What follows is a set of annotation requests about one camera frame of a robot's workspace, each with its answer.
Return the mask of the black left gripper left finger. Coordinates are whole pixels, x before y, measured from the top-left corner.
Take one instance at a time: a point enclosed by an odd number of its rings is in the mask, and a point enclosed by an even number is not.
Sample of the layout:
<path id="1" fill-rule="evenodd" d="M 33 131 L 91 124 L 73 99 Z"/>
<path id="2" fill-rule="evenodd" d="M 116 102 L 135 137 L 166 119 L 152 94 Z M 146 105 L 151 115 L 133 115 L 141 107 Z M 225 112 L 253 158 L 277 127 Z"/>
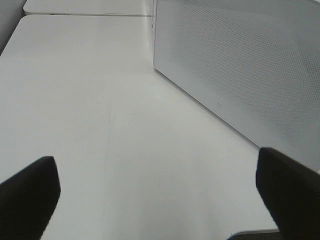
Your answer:
<path id="1" fill-rule="evenodd" d="M 56 161 L 44 156 L 0 184 L 0 238 L 39 240 L 61 195 Z"/>

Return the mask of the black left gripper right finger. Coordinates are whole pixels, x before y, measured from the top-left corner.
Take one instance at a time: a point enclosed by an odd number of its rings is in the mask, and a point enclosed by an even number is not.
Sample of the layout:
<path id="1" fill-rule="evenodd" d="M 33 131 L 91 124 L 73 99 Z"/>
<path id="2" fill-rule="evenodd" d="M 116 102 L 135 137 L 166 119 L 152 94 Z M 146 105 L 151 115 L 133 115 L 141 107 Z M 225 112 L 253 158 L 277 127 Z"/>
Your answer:
<path id="1" fill-rule="evenodd" d="M 256 188 L 285 240 L 320 238 L 320 175 L 285 154 L 262 147 Z"/>

